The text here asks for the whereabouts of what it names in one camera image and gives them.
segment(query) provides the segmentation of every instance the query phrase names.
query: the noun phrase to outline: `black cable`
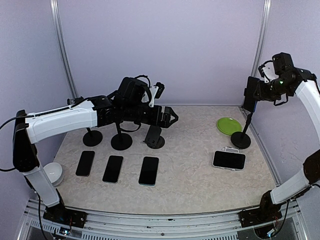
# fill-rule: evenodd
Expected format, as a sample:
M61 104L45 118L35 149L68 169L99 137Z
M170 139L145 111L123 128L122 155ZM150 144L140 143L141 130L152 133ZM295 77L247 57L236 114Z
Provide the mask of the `black cable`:
M314 79L313 81L314 81L314 83L315 83L316 89L318 90L318 93L320 94L320 89L319 89L317 80Z
M10 123L11 121L13 120L16 120L16 119L26 119L26 118L33 118L34 116L33 115L29 115L29 116L15 116L13 118L10 118L9 120L5 121L1 126L0 126L0 130L8 123ZM0 168L0 172L11 172L13 170L15 170L16 168L13 167L13 168L10 168L10 169L1 169Z
M42 227L42 222L41 222L41 211L40 211L41 210L41 198L38 193L36 193L36 194L38 195L38 198L39 198L38 214L39 214L39 223L40 223L41 232L42 232L44 239L48 240L48 238L45 235L44 228Z
M318 187L318 188L320 188L320 185L319 184L312 184L312 186L316 186L316 187Z
M10 168L10 169L1 169L1 168L0 168L0 172L11 172L11 171L13 171L13 170L16 170L16 168L15 168L15 167Z
M61 112L61 111L64 111L64 110L72 109L75 106L78 106L79 104L82 104L84 101L87 101L88 99L89 99L89 97L86 97L86 98L82 99L81 101L71 105L71 107L66 106L66 107L63 107L63 108L56 109L56 110L50 110L50 111L45 111L45 112L42 112L42 113L38 113L38 114L35 115L35 117L40 117L40 116L43 116L43 115L53 114L53 113Z
M150 79L148 78L147 75L139 75L139 76L136 76L135 79L138 79L138 78L145 78L145 79L148 79L148 83L149 83L149 88L151 87L151 82L150 82Z
M261 70L261 73L263 73L263 75L261 77L265 77L266 79L268 79L270 82L271 82L271 79L268 78L268 76L265 74L265 71L264 71L264 68L266 67L266 64L267 63L272 63L273 61L272 60L268 60L268 61L265 61L262 65L259 66L260 70Z
M289 202L290 202L290 200L288 200L287 203L286 203L286 209L285 209L284 219L283 219L283 221L282 221L282 224L281 224L280 228L279 228L271 237L274 237L274 236L276 236L278 233L280 233L281 229L282 229L283 226L285 225L285 221L286 221L287 213L288 213L288 208L289 208Z

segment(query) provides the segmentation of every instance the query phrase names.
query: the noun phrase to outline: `purple wall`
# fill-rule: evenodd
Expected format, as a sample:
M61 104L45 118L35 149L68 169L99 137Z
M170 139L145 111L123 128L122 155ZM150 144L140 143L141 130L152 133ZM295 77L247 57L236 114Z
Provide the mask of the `purple wall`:
M0 2L0 123L20 109L39 112L66 104L70 97L51 15L50 2ZM14 124L0 133L0 168L12 168ZM63 136L37 145L43 165L53 160ZM0 172L0 236L13 240L31 195L21 173Z
M158 103L241 105L263 0L59 2L74 82L107 95L125 76L165 84Z
M274 54L291 54L296 67L320 78L320 2L273 1L261 63ZM320 147L316 130L301 101L274 107L260 102L252 118L271 159L284 182L303 166L306 157ZM311 189L299 200L310 239L320 240L320 191Z

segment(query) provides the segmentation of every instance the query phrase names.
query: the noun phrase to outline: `green dish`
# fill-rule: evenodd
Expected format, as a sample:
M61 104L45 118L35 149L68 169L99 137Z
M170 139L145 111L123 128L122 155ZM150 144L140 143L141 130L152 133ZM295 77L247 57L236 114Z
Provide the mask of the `green dish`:
M220 130L220 132L229 136L231 136L235 132L242 131L241 124L237 120L233 119L232 117L220 118L216 122L216 126Z

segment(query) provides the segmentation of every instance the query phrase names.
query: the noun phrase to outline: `white marble tabletop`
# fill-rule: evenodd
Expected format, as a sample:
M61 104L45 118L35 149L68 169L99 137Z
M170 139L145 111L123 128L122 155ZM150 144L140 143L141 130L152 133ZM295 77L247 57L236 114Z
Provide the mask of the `white marble tabletop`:
M263 193L275 187L267 163L250 130L251 146L245 169L231 171L212 166L213 154L232 146L230 136L217 129L217 120L231 117L242 127L245 119L235 106L173 106L179 121L162 130L164 147L151 149L142 141L148 125L130 133L132 146L124 151L111 147L115 124L101 127L102 142L87 147L86 129L68 132L54 159L64 170L58 190L67 206L126 214L193 214L219 212L258 205ZM130 122L123 128L135 129ZM95 151L90 175L76 176L82 151ZM102 181L110 155L123 156L118 183ZM138 183L145 156L159 158L155 186Z

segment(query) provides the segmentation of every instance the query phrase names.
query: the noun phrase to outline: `smartphone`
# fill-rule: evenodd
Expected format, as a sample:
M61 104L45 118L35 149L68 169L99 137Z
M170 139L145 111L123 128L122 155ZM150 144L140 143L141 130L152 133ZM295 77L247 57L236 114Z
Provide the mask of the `smartphone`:
M139 184L154 186L156 184L157 171L158 171L159 158L146 156L143 159Z
M112 155L109 157L109 160L108 160L108 163L106 164L106 168L102 178L103 182L112 183L112 184L116 184L118 182L123 160L124 160L123 156Z
M245 168L246 155L227 151L216 151L212 165L217 168L230 170L243 170Z
M91 166L94 161L94 151L83 151L80 157L78 167L76 168L75 175L88 177L91 171Z

